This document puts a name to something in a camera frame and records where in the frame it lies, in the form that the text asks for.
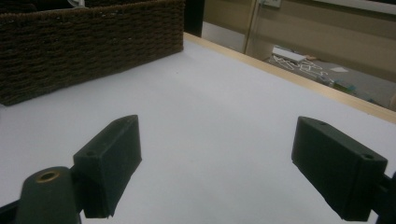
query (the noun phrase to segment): wall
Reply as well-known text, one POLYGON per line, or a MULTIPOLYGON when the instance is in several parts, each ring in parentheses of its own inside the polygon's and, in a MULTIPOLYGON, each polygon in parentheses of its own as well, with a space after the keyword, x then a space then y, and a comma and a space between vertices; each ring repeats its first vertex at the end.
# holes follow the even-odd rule
POLYGON ((246 54, 264 60, 274 44, 396 82, 396 16, 311 0, 280 8, 207 0, 205 21, 246 32, 246 54))

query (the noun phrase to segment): table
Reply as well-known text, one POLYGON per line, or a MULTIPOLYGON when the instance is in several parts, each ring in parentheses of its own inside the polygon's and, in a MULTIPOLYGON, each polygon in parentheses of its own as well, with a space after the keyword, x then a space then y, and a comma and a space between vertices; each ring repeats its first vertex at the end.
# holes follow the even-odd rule
POLYGON ((186 35, 178 54, 1 106, 0 204, 17 200, 32 173, 71 167, 110 121, 137 114, 143 161, 115 216, 83 223, 344 223, 291 162, 297 118, 375 150, 391 175, 396 116, 279 71, 186 35))

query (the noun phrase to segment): wicker basket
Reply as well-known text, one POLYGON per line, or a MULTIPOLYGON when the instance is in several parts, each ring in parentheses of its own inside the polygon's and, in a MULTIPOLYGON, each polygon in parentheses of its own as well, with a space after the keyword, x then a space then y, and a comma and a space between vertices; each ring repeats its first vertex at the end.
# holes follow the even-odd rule
POLYGON ((184 0, 86 0, 86 6, 0 14, 0 104, 183 50, 184 0))

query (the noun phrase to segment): screw hole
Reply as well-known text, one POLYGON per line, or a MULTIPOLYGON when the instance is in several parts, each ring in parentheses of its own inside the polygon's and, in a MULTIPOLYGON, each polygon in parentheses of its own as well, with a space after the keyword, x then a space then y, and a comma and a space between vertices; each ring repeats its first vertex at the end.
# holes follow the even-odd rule
POLYGON ((369 154, 363 154, 362 156, 364 159, 367 159, 367 160, 372 160, 374 158, 374 156, 369 155, 369 154))
POLYGON ((60 174, 58 172, 55 171, 49 171, 44 173, 43 175, 40 175, 36 182, 37 183, 46 183, 46 182, 50 182, 51 180, 57 178, 60 174))

